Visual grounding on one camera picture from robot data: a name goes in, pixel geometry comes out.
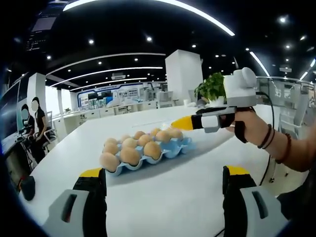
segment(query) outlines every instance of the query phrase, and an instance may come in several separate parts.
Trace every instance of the black ceiling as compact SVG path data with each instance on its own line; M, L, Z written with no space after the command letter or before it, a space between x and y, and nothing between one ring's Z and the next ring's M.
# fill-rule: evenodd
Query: black ceiling
M195 52L203 59L203 76L223 70L230 74L236 69L232 64L236 59L240 68L250 67L257 75L265 76L249 52L256 53L272 76L284 76L279 67L289 67L288 78L299 78L310 69L310 63L316 55L316 27L313 20L310 1L208 1L181 0L213 16L231 29L231 37L206 19L190 12L154 0L99 0L83 4L62 12L49 32L45 52L25 53L23 47L10 44L13 52L8 56L12 75L20 76L32 69L47 74L55 69L92 57L118 53L163 53L168 56L177 49ZM25 28L35 23L36 12L45 8L42 1L35 1L31 6L21 9L22 21L13 23L13 37L27 39ZM286 17L286 24L278 21ZM164 67L163 70L123 71L129 78L148 77L148 80L165 80L164 59L166 56L127 55L109 57L80 63L54 72L53 75L69 79L92 72L126 67ZM84 86L110 80L112 73L102 73L72 80ZM314 80L310 72L307 80ZM48 85L56 82L47 80Z

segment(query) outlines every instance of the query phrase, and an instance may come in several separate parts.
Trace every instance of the ceiling light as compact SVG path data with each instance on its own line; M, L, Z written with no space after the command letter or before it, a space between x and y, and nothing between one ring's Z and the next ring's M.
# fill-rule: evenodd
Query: ceiling light
M65 83L66 81L70 81L70 80L74 80L74 79L78 79L78 78L82 78L82 77L87 77L87 76L94 75L94 74L107 73L107 72L116 72L116 71L125 71L125 70L133 70L133 69L163 69L163 67L133 67L133 68L109 69L109 70L104 70L104 71L99 71L99 72L94 72L94 73L88 73L88 74L84 74L84 75L77 76L77 77L74 77L74 78L70 78L70 79L67 79L67 80L63 80L63 81L60 81L60 82L58 82L58 83L56 83L54 85L51 85L51 86L55 86L55 85L58 85L58 84L61 84L61 83Z
M303 75L301 76L300 80L303 80L304 77L306 77L308 72L304 72Z
M63 11L67 11L67 10L73 8L73 7L76 7L76 6L79 6L79 5L88 3L88 2L92 2L92 1L96 1L96 0L78 0L78 1L72 2L72 3L68 4L68 5L66 5L65 8L63 9ZM230 36L234 36L235 35L230 29L228 29L225 25L220 23L218 20L216 20L215 18L211 17L210 15L202 12L201 10L196 9L195 7L192 7L190 5L187 5L187 4L183 3L183 2L176 1L176 0L156 0L156 1L165 2L165 3L168 3L168 4L174 5L174 6L181 7L183 9L186 9L186 10L190 11L190 12L193 12L193 13L205 18L206 20L212 22L213 24L215 24L216 26L221 28L223 31L225 31L227 34L229 34Z
M130 81L130 80L146 80L146 79L147 79L147 78L121 79L121 80L115 80L115 82ZM87 88L87 87L95 86L95 85L108 84L108 83L110 83L110 82L111 82L111 81L105 81L105 82L95 83L95 84L92 84L92 85L85 85L85 86L82 86L82 87L79 87L79 88L72 89L72 90L70 90L70 91L79 90L79 89L82 89L82 88Z
M280 17L279 21L280 21L281 23L285 23L285 22L286 22L286 18L285 18L285 17Z
M311 68L315 65L316 59L313 59L312 63L311 63Z
M257 61L257 63L260 65L260 67L262 68L262 70L265 72L265 74L269 77L270 74L268 73L267 69L265 68L265 66L263 66L262 62L260 61L260 59L257 57L257 55L254 52L250 52L250 55Z

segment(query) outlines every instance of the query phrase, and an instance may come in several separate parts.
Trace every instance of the blue egg carton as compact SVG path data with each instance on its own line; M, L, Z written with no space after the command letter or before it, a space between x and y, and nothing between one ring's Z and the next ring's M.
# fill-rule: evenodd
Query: blue egg carton
M163 157L166 157L168 159L173 159L177 157L180 154L186 154L189 150L192 150L195 148L192 139L190 137L184 137L182 140L178 138L171 138L171 140L168 143L155 141L158 145L161 147L161 154L159 159L155 160L152 157L145 156L144 155L144 147L137 146L135 148L136 151L140 154L141 158L139 160L139 163L136 166L130 165L129 163L124 163L120 159L120 151L121 151L121 144L118 144L119 152L115 154L115 156L120 160L120 164L117 167L115 172L109 172L106 170L106 172L112 176L119 176L125 169L128 170L138 170L142 167L144 162L147 162L149 164L157 164L159 163Z

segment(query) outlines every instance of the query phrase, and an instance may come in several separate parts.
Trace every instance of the table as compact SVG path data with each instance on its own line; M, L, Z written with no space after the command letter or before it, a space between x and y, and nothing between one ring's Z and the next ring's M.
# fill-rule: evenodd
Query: table
M108 137L150 131L196 110L178 106L87 121L34 169L36 195L27 202L20 194L23 205L42 225L52 202L65 189L72 189L82 172L100 167L99 156ZM269 106L257 105L255 110L272 123ZM277 127L278 108L275 118ZM243 144L225 129L212 134L196 130L185 135L197 144L191 153L119 177L107 175L109 236L213 236L224 227L223 166L240 165L257 184L261 181L269 157L265 151Z

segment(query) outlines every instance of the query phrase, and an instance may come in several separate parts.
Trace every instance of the egg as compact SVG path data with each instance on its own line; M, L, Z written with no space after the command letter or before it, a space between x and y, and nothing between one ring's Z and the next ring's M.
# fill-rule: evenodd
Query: egg
M169 142L171 139L170 134L167 131L159 131L156 135L156 140L164 143Z
M104 143L104 146L107 144L107 143L114 143L114 144L117 144L118 141L115 139L115 138L109 138L105 141Z
M131 147L131 148L135 148L137 147L137 141L131 137L125 139L125 141L123 141L122 143L122 147Z
M178 138L178 139L180 139L180 140L183 139L183 133L182 133L179 129L177 129L177 128L168 130L168 133L169 133L170 136L173 137L173 138Z
M151 140L152 140L152 138L151 138L149 135L144 134L143 136L141 136L141 137L138 139L138 145L143 147L144 145L146 145L147 143L149 143Z
M119 152L119 148L118 148L117 144L106 143L104 148L103 148L103 152L108 152L108 153L115 155L117 152Z
M155 137L159 131L160 128L155 128L153 131L150 132L150 136Z
M120 139L120 142L125 141L127 138L130 138L128 134L123 135L122 138Z
M145 133L143 131L138 131L134 135L134 139L138 140L141 136L143 136Z
M106 168L109 172L115 172L120 161L111 153L105 152L100 156L101 165Z
M124 163L136 166L140 160L140 154L133 148L124 147L120 152L120 159Z
M144 155L158 160L161 155L161 148L156 142L149 142L144 147Z

